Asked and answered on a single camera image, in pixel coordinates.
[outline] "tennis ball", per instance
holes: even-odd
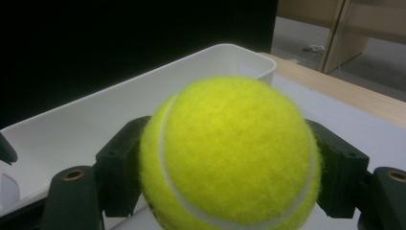
[[[245,77],[196,81],[163,103],[140,146],[144,196],[169,230],[298,229],[320,186],[300,110]]]

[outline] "floor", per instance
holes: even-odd
[[[322,54],[304,51],[324,46],[329,29],[277,17],[271,54],[317,70]],[[406,45],[369,38],[364,51],[329,75],[406,102]]]

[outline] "white plastic bin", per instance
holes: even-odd
[[[44,197],[56,173],[93,165],[96,153],[127,122],[152,115],[191,82],[242,75],[271,84],[275,68],[269,57],[219,44],[2,129],[18,161],[0,162],[0,217]]]

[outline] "table surface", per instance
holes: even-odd
[[[279,57],[261,54],[277,62],[277,74],[397,126],[406,127],[405,102],[335,79]]]

